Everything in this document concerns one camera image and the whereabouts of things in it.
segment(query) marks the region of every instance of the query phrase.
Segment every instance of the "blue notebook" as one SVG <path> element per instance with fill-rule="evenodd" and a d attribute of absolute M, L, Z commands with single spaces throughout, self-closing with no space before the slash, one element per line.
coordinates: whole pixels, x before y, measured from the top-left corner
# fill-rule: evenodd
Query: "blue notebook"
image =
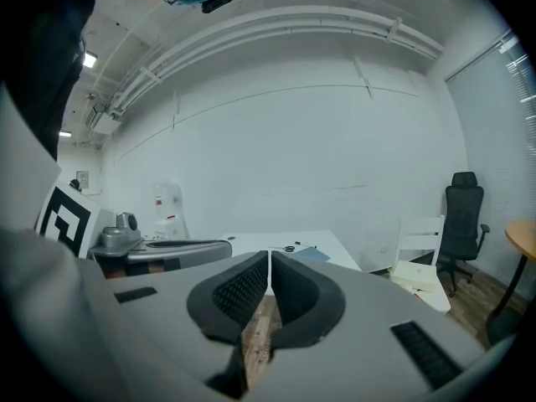
<path fill-rule="evenodd" d="M 307 247 L 306 249 L 297 251 L 293 255 L 299 256 L 303 259 L 316 259 L 316 260 L 329 260 L 329 256 L 322 253 L 319 249 L 314 247 Z"/>

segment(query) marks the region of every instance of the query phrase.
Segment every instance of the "black office chair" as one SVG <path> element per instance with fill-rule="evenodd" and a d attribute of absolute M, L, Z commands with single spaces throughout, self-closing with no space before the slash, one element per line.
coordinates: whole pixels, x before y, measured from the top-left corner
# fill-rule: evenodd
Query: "black office chair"
<path fill-rule="evenodd" d="M 440 253 L 449 257 L 450 261 L 440 260 L 443 265 L 437 272 L 448 271 L 452 279 L 453 291 L 456 294 L 455 272 L 468 276 L 471 283 L 472 273 L 460 268 L 456 261 L 475 260 L 484 242 L 489 226 L 481 224 L 482 235 L 477 245 L 478 215 L 484 189 L 477 185 L 475 173 L 455 173 L 452 176 L 452 185 L 445 190 L 446 194 L 446 221 L 443 227 L 443 240 Z"/>

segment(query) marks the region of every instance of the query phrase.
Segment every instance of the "chair armrest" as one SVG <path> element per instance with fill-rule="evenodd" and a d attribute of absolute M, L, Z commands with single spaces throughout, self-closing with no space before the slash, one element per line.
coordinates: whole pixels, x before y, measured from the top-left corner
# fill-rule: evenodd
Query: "chair armrest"
<path fill-rule="evenodd" d="M 482 247 L 482 244 L 484 244 L 484 239 L 486 238 L 486 234 L 490 231 L 489 226 L 486 224 L 481 224 L 480 227 L 482 228 L 482 234 L 480 235 L 480 241 L 478 241 L 478 252 L 480 253 L 480 248 Z"/>

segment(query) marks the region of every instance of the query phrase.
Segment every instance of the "chair base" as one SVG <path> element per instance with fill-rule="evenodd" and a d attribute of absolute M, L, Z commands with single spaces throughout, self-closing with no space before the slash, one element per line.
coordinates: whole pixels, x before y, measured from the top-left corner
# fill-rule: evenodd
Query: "chair base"
<path fill-rule="evenodd" d="M 458 264 L 456 263 L 456 259 L 449 258 L 449 260 L 450 260 L 449 262 L 446 262 L 444 260 L 439 260 L 439 263 L 442 264 L 443 266 L 439 270 L 437 270 L 437 272 L 440 273 L 442 271 L 447 271 L 449 273 L 449 275 L 451 276 L 452 292 L 449 293 L 449 297 L 453 297 L 456 294 L 456 291 L 458 289 L 458 286 L 456 284 L 456 274 L 455 273 L 459 272 L 460 274 L 463 274 L 464 276 L 469 277 L 467 279 L 468 284 L 471 284 L 472 273 L 460 268 L 458 266 Z"/>

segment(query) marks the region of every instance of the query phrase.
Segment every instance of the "white chair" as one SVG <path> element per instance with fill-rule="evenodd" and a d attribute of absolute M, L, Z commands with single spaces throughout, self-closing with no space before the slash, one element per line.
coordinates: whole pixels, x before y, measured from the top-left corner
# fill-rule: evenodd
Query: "white chair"
<path fill-rule="evenodd" d="M 433 250 L 434 256 L 431 264 L 436 266 L 444 223 L 444 215 L 439 218 L 402 219 L 393 268 L 398 263 L 402 250 Z M 437 276 L 435 278 L 437 284 L 433 291 L 417 291 L 416 295 L 438 312 L 446 314 L 451 309 L 451 304 L 439 279 Z"/>

